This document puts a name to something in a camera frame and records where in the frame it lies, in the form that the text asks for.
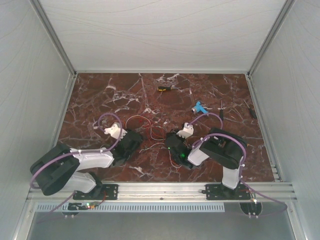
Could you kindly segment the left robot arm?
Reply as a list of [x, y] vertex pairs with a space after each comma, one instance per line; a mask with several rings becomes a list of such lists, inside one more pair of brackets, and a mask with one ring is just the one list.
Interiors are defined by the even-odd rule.
[[82, 151], [57, 144], [30, 167], [32, 178], [45, 196], [61, 190], [75, 191], [86, 199], [100, 199], [106, 187], [93, 172], [82, 170], [112, 168], [128, 161], [143, 142], [143, 136], [124, 130], [124, 136], [114, 148]]

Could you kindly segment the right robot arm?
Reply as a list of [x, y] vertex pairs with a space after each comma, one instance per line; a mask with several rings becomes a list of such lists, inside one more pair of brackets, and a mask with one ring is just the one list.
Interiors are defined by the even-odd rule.
[[241, 170], [247, 157], [248, 145], [242, 137], [213, 127], [208, 135], [189, 147], [183, 131], [172, 130], [165, 135], [164, 145], [174, 163], [187, 169], [199, 167], [206, 160], [214, 160], [222, 166], [221, 184], [207, 186], [203, 191], [208, 200], [250, 198], [249, 193], [240, 192]]

